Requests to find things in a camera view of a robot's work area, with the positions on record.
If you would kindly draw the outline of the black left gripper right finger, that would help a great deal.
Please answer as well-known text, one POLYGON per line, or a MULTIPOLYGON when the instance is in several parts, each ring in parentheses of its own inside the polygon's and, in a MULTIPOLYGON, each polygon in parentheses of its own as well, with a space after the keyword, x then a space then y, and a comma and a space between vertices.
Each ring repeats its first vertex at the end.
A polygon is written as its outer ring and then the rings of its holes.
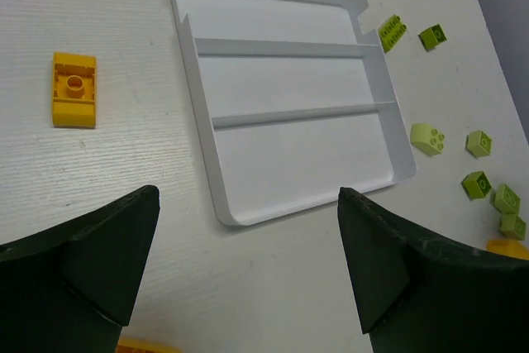
POLYGON ((525 352, 528 263, 451 240, 342 188, 337 217, 376 352, 525 352))

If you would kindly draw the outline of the yellow rounded lego piece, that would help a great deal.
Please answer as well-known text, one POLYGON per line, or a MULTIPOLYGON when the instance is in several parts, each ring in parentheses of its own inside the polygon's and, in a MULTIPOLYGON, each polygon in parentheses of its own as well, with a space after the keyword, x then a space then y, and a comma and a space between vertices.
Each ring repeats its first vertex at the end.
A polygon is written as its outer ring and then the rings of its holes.
POLYGON ((529 250, 519 241, 512 239, 489 240, 486 245, 489 252, 519 260, 529 260, 529 250))

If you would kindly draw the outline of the dark green 2x2 lego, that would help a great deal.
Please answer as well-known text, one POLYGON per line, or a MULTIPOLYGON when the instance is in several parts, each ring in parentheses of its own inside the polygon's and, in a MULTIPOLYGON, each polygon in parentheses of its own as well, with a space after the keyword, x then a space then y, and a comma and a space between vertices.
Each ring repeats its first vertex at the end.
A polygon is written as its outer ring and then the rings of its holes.
POLYGON ((418 37, 425 51, 431 51, 439 44, 447 41, 446 34, 440 24, 428 27, 420 32, 418 37))

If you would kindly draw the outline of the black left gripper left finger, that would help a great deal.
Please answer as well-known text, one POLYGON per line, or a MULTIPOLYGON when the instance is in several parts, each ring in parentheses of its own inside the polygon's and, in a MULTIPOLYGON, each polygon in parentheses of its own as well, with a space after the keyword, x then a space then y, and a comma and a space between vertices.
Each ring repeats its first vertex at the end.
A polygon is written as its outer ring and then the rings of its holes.
POLYGON ((1 246, 3 352, 113 352, 129 325, 160 214, 143 186, 1 246))

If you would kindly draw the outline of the green 2x2 lego brick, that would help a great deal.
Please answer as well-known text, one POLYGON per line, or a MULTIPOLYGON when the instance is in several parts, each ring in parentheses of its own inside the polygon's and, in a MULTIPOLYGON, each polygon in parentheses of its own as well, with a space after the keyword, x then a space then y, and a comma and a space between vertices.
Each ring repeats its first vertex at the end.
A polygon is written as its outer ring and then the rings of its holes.
POLYGON ((482 170, 466 175, 461 185, 469 200, 486 198, 492 190, 492 185, 482 170))

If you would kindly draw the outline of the yellow 2x4 lego brick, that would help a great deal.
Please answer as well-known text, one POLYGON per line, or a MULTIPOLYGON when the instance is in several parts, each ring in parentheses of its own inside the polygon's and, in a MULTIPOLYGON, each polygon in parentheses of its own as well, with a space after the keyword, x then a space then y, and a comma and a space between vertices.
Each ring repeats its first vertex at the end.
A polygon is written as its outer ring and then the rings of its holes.
POLYGON ((116 353, 182 353, 179 348, 166 346, 150 341, 141 341, 121 337, 117 343, 116 353))

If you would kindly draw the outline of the pale green sloped lego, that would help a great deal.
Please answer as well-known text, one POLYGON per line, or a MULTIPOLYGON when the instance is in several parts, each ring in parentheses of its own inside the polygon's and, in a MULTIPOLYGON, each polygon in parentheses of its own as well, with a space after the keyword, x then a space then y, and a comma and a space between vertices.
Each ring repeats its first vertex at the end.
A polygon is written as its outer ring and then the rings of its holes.
POLYGON ((426 123, 412 124, 410 142, 428 156, 439 155, 445 147, 446 136, 426 123))

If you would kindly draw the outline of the lime 2x4 lego brick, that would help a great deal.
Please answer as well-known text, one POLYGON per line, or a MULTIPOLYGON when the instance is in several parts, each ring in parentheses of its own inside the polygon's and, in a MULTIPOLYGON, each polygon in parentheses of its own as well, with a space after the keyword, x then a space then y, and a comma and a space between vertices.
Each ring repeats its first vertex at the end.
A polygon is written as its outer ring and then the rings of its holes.
POLYGON ((399 15, 393 14, 378 28, 379 39, 384 53, 388 53, 407 32, 407 26, 399 15))

